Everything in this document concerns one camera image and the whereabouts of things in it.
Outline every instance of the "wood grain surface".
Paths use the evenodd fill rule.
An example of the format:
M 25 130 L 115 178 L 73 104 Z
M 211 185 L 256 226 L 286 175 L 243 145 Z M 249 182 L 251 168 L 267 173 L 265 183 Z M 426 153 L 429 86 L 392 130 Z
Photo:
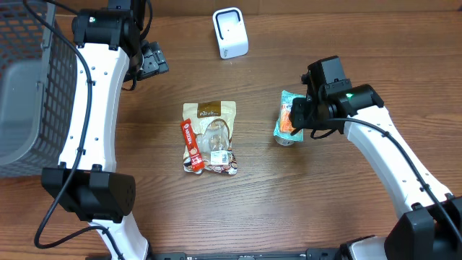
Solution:
M 70 17 L 59 17 L 71 37 Z M 339 55 L 354 85 L 371 84 L 420 160 L 462 194 L 462 15 L 457 12 L 247 16 L 250 50 L 221 60 L 210 17 L 153 22 L 170 71 L 123 92 L 118 172 L 136 179 L 134 216 L 156 252 L 295 251 L 387 235 L 391 200 L 345 136 L 281 147 L 272 132 L 282 90 L 305 93 L 308 64 Z M 184 173 L 184 103 L 234 100 L 239 171 Z M 0 259 L 83 259 L 107 253 L 97 233 L 39 250 L 52 202 L 39 177 L 0 180 Z M 43 243 L 83 228 L 58 208 Z
M 80 10 L 108 6 L 108 0 L 61 0 Z M 243 14 L 313 14 L 346 12 L 455 11 L 462 0 L 151 0 L 154 15 L 209 15 L 218 9 L 238 7 Z M 58 9 L 59 14 L 69 14 Z

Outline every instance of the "red label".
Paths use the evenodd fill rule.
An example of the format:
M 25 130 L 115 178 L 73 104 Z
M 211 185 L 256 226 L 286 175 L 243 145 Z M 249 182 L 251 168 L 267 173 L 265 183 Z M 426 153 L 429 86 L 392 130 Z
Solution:
M 191 159 L 191 164 L 193 166 L 193 171 L 199 171 L 204 169 L 205 165 L 202 161 L 201 153 L 197 147 L 196 138 L 194 136 L 193 127 L 191 126 L 191 120 L 186 119 L 181 122 L 181 130 L 183 131 L 183 136 L 185 137 L 186 147 L 188 148 L 189 157 Z

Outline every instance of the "snack bag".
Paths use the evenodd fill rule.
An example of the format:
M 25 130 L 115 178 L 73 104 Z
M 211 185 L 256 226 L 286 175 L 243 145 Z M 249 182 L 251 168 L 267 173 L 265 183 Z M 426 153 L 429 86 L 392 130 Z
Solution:
M 196 174 L 201 174 L 203 170 L 229 175 L 237 173 L 236 157 L 232 152 L 231 144 L 235 117 L 236 102 L 234 101 L 183 105 L 183 120 L 189 120 L 188 124 L 192 128 L 198 149 L 197 151 L 195 147 L 186 145 L 183 155 L 185 171 Z M 200 168 L 196 155 L 200 155 L 203 168 Z
M 282 91 L 281 106 L 279 107 L 279 118 L 274 128 L 273 136 L 281 145 L 291 145 L 294 142 L 303 142 L 303 130 L 295 135 L 290 135 L 295 128 L 292 127 L 289 115 L 292 109 L 292 101 L 294 98 L 304 98 L 304 95 L 293 94 L 291 92 Z
M 185 137 L 186 149 L 189 153 L 193 171 L 196 172 L 204 169 L 204 161 L 202 160 L 201 153 L 199 152 L 199 147 L 193 133 L 193 127 L 191 126 L 191 120 L 186 119 L 184 122 L 181 122 L 180 125 L 183 130 L 183 136 Z

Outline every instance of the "gray basket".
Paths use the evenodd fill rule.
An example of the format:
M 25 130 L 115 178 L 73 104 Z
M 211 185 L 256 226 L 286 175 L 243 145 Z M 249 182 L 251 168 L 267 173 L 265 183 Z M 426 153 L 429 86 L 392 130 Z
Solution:
M 55 7 L 28 1 L 58 28 Z M 56 167 L 72 115 L 75 54 L 22 5 L 0 2 L 0 177 Z

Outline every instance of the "black cable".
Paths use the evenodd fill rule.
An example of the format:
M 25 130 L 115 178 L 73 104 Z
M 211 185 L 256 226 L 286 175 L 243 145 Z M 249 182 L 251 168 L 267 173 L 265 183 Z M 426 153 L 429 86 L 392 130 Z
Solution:
M 394 139 L 390 133 L 388 131 L 385 131 L 383 129 L 381 129 L 380 127 L 376 126 L 375 124 L 372 124 L 372 123 L 368 123 L 366 121 L 363 121 L 363 120 L 359 120 L 359 119 L 355 119 L 355 118 L 331 118 L 331 119 L 328 119 L 326 120 L 325 122 L 333 122 L 333 121 L 343 121 L 343 122 L 353 122 L 353 123 L 357 123 L 357 124 L 362 124 L 363 126 L 367 126 L 367 127 L 370 127 L 371 129 L 374 129 L 378 132 L 380 132 L 383 137 L 387 137 L 394 145 L 396 145 L 396 148 L 398 148 L 399 152 L 403 155 L 404 159 L 407 161 L 407 163 L 409 164 L 409 167 L 411 167 L 412 171 L 414 172 L 414 175 L 417 177 L 417 179 L 419 180 L 420 184 L 422 185 L 423 189 L 427 192 L 428 196 L 433 200 L 433 202 L 435 203 L 436 207 L 438 208 L 438 210 L 441 212 L 441 214 L 443 214 L 443 218 L 445 219 L 445 221 L 449 224 L 450 226 L 450 229 L 453 231 L 454 235 L 456 236 L 458 242 L 460 244 L 462 244 L 462 235 L 461 233 L 458 231 L 458 228 L 456 227 L 456 225 L 454 224 L 453 220 L 450 218 L 448 212 L 446 212 L 446 210 L 443 208 L 441 202 L 437 199 L 437 197 L 433 194 L 432 190 L 430 189 L 430 185 L 428 185 L 425 180 L 423 179 L 423 177 L 420 175 L 419 171 L 417 170 L 416 166 L 414 165 L 414 163 L 412 162 L 411 158 L 409 157 L 409 155 L 407 154 L 407 152 L 404 150 L 404 148 L 400 145 L 400 143 L 398 141 L 396 141 L 396 139 Z
M 78 11 L 76 11 L 76 10 L 74 10 L 74 9 L 72 9 L 72 8 L 70 8 L 70 7 L 66 6 L 66 5 L 64 5 L 64 4 L 58 3 L 58 2 L 56 2 L 56 1 L 54 1 L 54 0 L 43 0 L 43 1 L 45 1 L 45 2 L 47 2 L 47 3 L 50 3 L 50 4 L 54 4 L 54 5 L 56 5 L 57 7 L 61 7 L 62 9 L 71 12 L 72 14 L 75 14 L 75 15 L 78 15 L 78 14 L 79 14 Z
M 143 33 L 139 36 L 139 41 L 142 41 L 146 38 L 147 34 L 149 33 L 149 29 L 151 28 L 151 22 L 152 22 L 152 5 L 151 1 L 147 0 L 147 6 L 149 7 L 149 21 L 146 25 L 146 28 L 144 28 Z
M 136 77 L 134 77 L 131 80 L 131 87 L 129 89 L 126 89 L 125 87 L 122 87 L 122 90 L 125 90 L 125 91 L 134 91 L 135 89 L 136 89 Z
M 68 240 L 70 240 L 72 238 L 75 238 L 76 236 L 81 235 L 82 233 L 85 233 L 85 232 L 90 231 L 90 230 L 99 229 L 99 230 L 102 230 L 103 233 L 105 233 L 108 236 L 112 246 L 114 247 L 114 251 L 118 255 L 118 258 L 123 259 L 123 256 L 122 256 L 121 252 L 118 250 L 116 242 L 114 241 L 112 235 L 108 232 L 108 229 L 105 228 L 105 227 L 100 227 L 100 226 L 86 227 L 86 228 L 81 229 L 81 230 L 79 230 L 79 231 L 77 231 L 75 233 L 72 233 L 71 235 L 68 235 L 65 238 L 62 238 L 62 239 L 60 239 L 60 240 L 58 240 L 58 241 L 56 241 L 54 243 L 49 243 L 49 244 L 45 244 L 45 245 L 40 243 L 40 235 L 42 234 L 43 229 L 46 226 L 46 223 L 49 221 L 51 215 L 53 214 L 53 211 L 58 206 L 59 199 L 63 196 L 63 193 L 69 187 L 69 184 L 71 183 L 72 177 L 74 177 L 74 174 L 77 171 L 77 167 L 78 167 L 78 165 L 80 163 L 80 158 L 82 157 L 82 153 L 84 151 L 85 137 L 87 136 L 88 123 L 89 123 L 89 120 L 90 120 L 90 111 L 91 111 L 91 107 L 92 107 L 92 75 L 90 74 L 90 68 L 88 67 L 87 62 L 85 61 L 85 59 L 81 55 L 81 53 L 77 50 L 77 48 L 75 48 L 75 46 L 70 41 L 68 41 L 60 32 L 55 30 L 55 28 L 53 26 L 48 24 L 42 17 L 40 17 L 36 12 L 34 12 L 32 10 L 32 8 L 29 6 L 29 4 L 27 3 L 27 0 L 22 0 L 22 3 L 24 4 L 24 7 L 28 10 L 28 12 L 31 13 L 31 15 L 40 24 L 47 27 L 52 33 L 54 33 L 56 36 L 58 36 L 58 38 L 60 38 L 68 47 L 70 47 L 70 49 L 79 58 L 80 62 L 82 62 L 82 66 L 84 67 L 85 74 L 87 75 L 87 86 L 88 86 L 87 109 L 85 111 L 84 123 L 83 123 L 83 126 L 82 126 L 82 134 L 80 136 L 79 146 L 77 147 L 77 155 L 76 155 L 74 164 L 72 165 L 72 169 L 71 169 L 71 172 L 69 174 L 69 177 L 64 182 L 63 188 L 59 191 L 58 195 L 54 199 L 54 201 L 51 204 L 50 208 L 48 209 L 45 217 L 43 218 L 40 226 L 37 229 L 37 232 L 36 232 L 35 237 L 34 237 L 34 244 L 35 244 L 35 246 L 37 248 L 40 248 L 40 249 L 52 248 L 52 247 L 55 247 L 57 245 L 60 245 L 60 244 L 62 244 L 64 242 L 66 242 L 66 241 L 68 241 Z
M 330 136 L 331 134 L 335 133 L 335 131 L 337 131 L 337 129 L 331 129 L 331 130 L 328 131 L 327 133 L 322 134 L 322 135 L 320 135 L 320 136 L 315 136 L 316 131 L 317 131 L 317 129 L 313 129 L 313 130 L 311 131 L 311 135 L 310 135 L 310 137 L 313 138 L 314 140 L 326 138 L 326 137 Z

